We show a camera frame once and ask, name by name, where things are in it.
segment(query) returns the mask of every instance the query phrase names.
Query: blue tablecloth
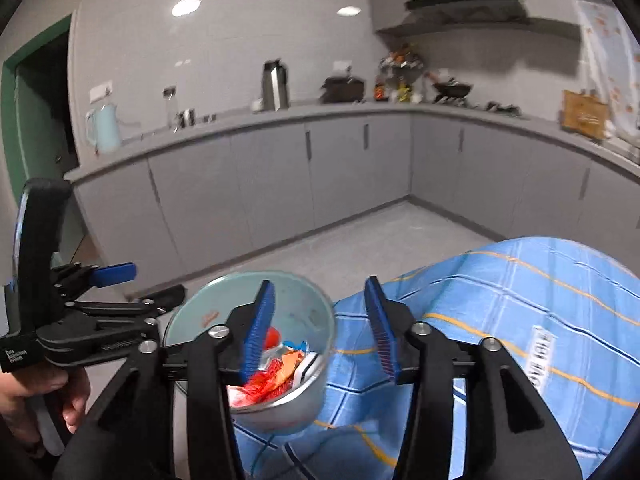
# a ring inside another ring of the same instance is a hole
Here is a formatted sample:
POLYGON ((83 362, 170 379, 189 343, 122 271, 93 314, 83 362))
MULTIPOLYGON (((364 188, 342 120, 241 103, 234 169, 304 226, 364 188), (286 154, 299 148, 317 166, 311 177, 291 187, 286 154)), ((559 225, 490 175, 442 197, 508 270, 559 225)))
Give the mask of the blue tablecloth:
MULTIPOLYGON (((640 281, 584 245, 507 240, 383 285, 449 338, 493 335, 524 366, 532 329, 555 336, 543 398, 588 476, 622 434, 640 399, 640 281)), ((383 373, 362 293, 335 304, 337 339, 316 423, 289 436, 237 428, 247 473, 259 479, 392 477, 411 397, 383 373)), ((465 391, 454 385, 450 478, 462 474, 465 391)))

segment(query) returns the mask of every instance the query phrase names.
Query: cooking utensil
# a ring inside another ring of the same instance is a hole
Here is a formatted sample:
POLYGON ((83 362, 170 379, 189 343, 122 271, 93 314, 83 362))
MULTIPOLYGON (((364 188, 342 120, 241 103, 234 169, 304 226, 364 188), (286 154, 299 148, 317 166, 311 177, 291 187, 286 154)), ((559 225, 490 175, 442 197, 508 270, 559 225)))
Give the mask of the cooking utensil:
POLYGON ((433 87, 438 91, 438 95, 433 100, 434 103, 437 103, 443 98, 463 99, 471 92, 474 86, 469 83, 463 83, 462 81, 456 81, 456 79, 452 77, 446 83, 434 83, 433 87))

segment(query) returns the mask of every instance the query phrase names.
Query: gray countertop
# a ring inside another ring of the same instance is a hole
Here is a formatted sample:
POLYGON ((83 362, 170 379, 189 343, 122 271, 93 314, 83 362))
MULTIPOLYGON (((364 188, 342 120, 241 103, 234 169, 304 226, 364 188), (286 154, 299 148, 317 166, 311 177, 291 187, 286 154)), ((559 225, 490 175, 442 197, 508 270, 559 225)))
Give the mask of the gray countertop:
POLYGON ((107 155, 101 155, 96 161, 83 164, 79 168, 65 175, 66 179, 78 184, 90 177, 107 173, 128 162, 132 162, 154 152, 178 148, 187 142, 196 142, 210 136, 231 134, 241 130, 255 129, 289 121, 314 120, 324 117, 348 114, 372 114, 412 112, 447 116, 461 120, 487 123, 494 126, 504 126, 519 130, 523 134, 545 137, 558 144, 564 144, 574 149, 590 153, 618 166, 631 175, 640 178, 640 166, 617 153, 591 142, 579 134, 571 134, 560 129, 557 123, 539 118, 511 118, 491 114, 483 110, 469 110, 444 105, 433 104, 388 104, 388 103, 360 103, 335 105, 303 105, 292 107, 281 112, 262 112, 258 114, 243 114, 222 118, 214 123, 198 124, 191 128, 179 130, 175 134, 170 132, 145 137, 137 142, 126 144, 119 150, 107 155))

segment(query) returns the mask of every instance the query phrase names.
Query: gray cabinet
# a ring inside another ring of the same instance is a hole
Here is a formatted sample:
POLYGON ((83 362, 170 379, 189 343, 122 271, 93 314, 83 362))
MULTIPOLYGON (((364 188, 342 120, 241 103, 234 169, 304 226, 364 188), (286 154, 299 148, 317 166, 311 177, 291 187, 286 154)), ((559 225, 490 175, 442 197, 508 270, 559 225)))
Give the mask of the gray cabinet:
POLYGON ((412 121, 411 194, 452 210, 462 160, 463 123, 421 114, 412 121))
POLYGON ((640 274, 640 185, 598 162, 591 165, 578 241, 640 274))
POLYGON ((254 249, 314 228, 304 124, 231 136, 254 249))
POLYGON ((453 211, 508 236, 533 142, 513 130, 467 123, 453 211))
POLYGON ((155 155, 149 164, 187 272, 252 250, 229 137, 155 155))
POLYGON ((530 156, 509 237, 576 239, 590 159, 537 139, 532 141, 530 156))
POLYGON ((363 117, 307 123, 316 228, 362 213, 375 203, 363 117))
POLYGON ((364 126, 366 156, 373 186, 371 207, 409 195, 411 116, 373 114, 364 126))
POLYGON ((144 290, 184 274, 146 160, 82 182, 75 194, 104 263, 138 267, 137 278, 123 290, 144 290))

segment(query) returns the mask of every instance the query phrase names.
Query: thermos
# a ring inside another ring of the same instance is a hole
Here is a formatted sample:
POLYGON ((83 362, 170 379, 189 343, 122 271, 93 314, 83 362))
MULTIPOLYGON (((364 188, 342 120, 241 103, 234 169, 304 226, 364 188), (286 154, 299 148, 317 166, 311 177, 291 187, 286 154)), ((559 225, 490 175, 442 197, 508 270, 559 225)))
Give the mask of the thermos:
POLYGON ((267 61, 262 72, 262 109, 286 110, 289 108, 287 68, 279 59, 267 61))

